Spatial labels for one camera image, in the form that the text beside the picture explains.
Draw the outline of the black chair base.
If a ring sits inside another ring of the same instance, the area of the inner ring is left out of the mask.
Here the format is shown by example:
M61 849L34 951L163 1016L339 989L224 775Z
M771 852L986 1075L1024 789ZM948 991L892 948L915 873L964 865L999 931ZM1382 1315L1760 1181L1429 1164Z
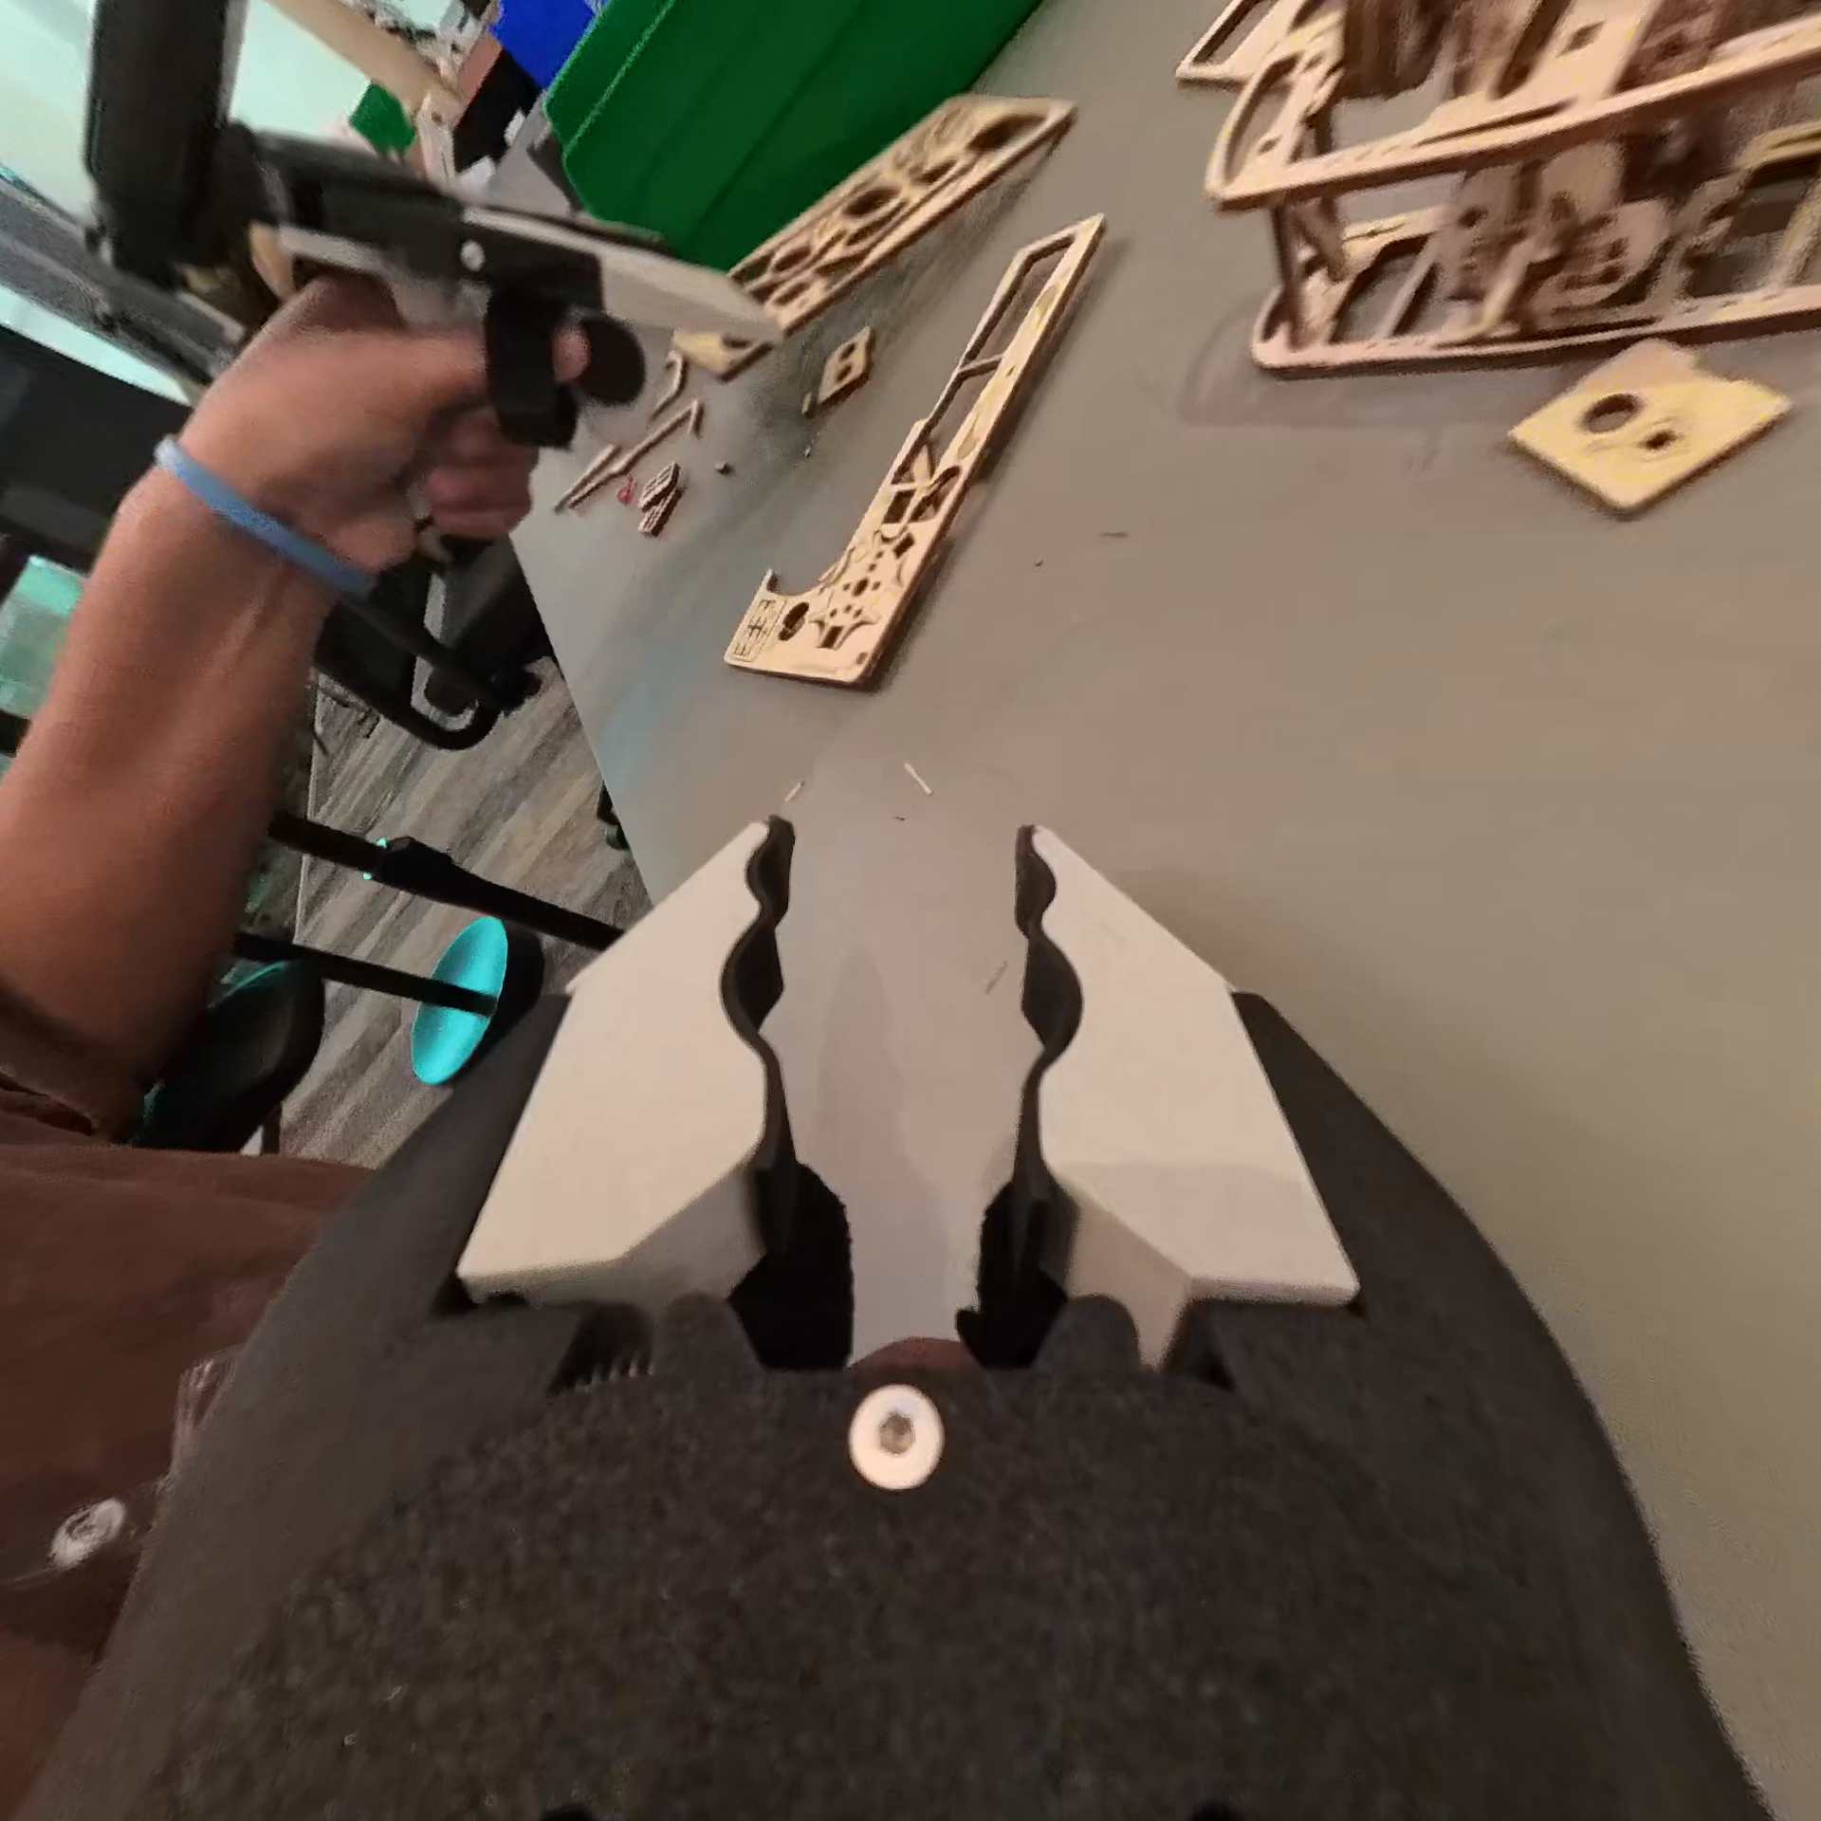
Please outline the black chair base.
M235 933L232 958L253 972L201 1014L146 1095L130 1137L137 1148L240 1152L276 1126L320 1049L327 987L415 1004L412 1073L424 1086L450 1088L536 1004L547 980L544 939L604 954L622 936L611 924L490 882L411 838L374 841L278 812L269 840L368 882L470 914L471 924L443 950L433 975Z

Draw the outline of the long narrow wooden puzzle sheet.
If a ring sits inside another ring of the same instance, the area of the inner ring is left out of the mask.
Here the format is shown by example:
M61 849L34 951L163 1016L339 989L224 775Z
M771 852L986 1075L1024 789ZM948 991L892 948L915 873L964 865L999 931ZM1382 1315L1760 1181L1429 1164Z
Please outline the long narrow wooden puzzle sheet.
M970 490L1056 348L1106 233L1104 213L1083 215L1016 253L842 554L803 590L768 571L724 650L726 667L842 692L876 685Z

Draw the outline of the wooden model assembly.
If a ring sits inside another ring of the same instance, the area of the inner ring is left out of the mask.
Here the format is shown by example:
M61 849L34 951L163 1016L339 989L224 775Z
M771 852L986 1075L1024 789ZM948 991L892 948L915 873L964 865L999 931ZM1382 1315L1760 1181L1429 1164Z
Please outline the wooden model assembly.
M1817 5L1225 5L1203 190L1265 219L1273 376L1814 330Z

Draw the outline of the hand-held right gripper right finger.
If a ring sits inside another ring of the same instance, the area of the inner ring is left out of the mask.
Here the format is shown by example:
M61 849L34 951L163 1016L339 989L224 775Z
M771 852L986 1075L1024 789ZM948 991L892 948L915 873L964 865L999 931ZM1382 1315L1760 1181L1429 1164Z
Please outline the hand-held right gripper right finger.
M1075 854L1014 841L1039 1053L995 1195L995 1357L1065 1301L1119 1306L1168 1358L1203 1304L1343 1309L1359 1292L1225 976Z

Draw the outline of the person's brown shirt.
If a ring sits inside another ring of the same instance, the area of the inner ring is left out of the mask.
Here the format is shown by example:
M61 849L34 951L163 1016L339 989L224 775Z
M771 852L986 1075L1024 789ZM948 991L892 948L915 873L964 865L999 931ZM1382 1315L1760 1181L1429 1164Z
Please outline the person's brown shirt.
M294 1156L126 1143L140 1083L2 1000L2 1810L25 1803L97 1670L137 1564L53 1537L113 1500L157 1506L178 1403L368 1181Z

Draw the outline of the blue wristband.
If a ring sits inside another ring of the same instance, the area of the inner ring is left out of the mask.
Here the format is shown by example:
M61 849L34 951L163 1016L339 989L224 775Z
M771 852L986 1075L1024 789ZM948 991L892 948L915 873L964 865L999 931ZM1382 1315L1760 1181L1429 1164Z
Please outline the blue wristband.
M194 461L174 438L165 438L157 444L153 463L186 490L219 525L260 545L262 551L300 571L339 603L368 605L372 601L375 588L374 571L347 563L317 540L300 535L273 515L251 504L240 490Z

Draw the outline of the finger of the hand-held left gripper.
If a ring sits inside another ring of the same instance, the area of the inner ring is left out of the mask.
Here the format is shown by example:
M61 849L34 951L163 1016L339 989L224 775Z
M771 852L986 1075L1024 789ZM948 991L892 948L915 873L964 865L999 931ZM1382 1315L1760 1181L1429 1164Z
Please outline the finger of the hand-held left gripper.
M697 267L595 222L467 207L467 271L627 328L713 334L776 347L787 330L729 274Z

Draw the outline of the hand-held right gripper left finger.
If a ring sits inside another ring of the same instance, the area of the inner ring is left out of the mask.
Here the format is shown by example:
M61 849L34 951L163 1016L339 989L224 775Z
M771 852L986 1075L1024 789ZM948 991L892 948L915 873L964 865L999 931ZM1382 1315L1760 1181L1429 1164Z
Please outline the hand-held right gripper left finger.
M747 825L574 978L457 1265L473 1301L724 1300L787 1242L793 858L790 822Z

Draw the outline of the square wooden plate with holes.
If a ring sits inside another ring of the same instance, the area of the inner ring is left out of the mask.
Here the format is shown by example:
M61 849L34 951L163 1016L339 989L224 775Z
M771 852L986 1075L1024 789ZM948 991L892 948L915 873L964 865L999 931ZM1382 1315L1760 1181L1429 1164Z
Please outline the square wooden plate with holes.
M1791 411L1781 393L1647 340L1591 369L1506 442L1605 512L1630 517L1760 442Z

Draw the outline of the wide wooden puzzle sheet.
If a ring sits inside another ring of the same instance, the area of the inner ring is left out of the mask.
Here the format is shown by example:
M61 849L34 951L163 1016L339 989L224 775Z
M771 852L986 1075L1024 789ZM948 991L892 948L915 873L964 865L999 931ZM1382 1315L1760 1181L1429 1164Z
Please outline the wide wooden puzzle sheet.
M790 338L1052 146L1075 117L1067 101L946 101L741 258L731 280Z

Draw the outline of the person's left hand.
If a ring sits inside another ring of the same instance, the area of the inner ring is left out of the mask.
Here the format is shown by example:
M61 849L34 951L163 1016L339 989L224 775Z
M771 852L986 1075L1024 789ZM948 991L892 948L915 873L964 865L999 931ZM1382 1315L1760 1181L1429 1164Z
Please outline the person's left hand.
M533 507L535 450L494 414L480 322L411 326L374 280L285 306L176 438L251 504L351 565L401 563L424 526L495 541Z

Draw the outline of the green plastic bin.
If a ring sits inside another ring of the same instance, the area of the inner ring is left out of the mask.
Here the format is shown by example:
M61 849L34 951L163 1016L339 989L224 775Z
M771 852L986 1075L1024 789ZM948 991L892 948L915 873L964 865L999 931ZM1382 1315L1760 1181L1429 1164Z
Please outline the green plastic bin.
M584 215L729 271L939 104L1035 3L611 3L542 113Z

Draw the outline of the blue plastic bin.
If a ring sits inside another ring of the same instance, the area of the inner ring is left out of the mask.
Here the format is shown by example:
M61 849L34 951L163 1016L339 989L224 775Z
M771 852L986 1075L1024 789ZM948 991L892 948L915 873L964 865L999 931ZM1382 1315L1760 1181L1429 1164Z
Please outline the blue plastic bin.
M495 3L490 36L538 87L549 87L598 14L598 3Z

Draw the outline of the black desk frame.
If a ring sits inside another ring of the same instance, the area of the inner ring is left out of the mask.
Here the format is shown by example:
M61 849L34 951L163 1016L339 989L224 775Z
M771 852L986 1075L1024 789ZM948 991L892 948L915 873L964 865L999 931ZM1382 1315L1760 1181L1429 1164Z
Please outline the black desk frame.
M331 608L315 672L411 740L467 753L536 695L550 654L512 543L433 538Z

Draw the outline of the person's left forearm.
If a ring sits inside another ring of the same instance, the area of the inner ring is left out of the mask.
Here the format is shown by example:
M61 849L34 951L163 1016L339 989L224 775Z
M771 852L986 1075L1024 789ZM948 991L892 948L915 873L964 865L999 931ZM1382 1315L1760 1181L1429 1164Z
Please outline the person's left forearm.
M119 1137L192 1026L331 606L157 467L2 789L3 1081Z

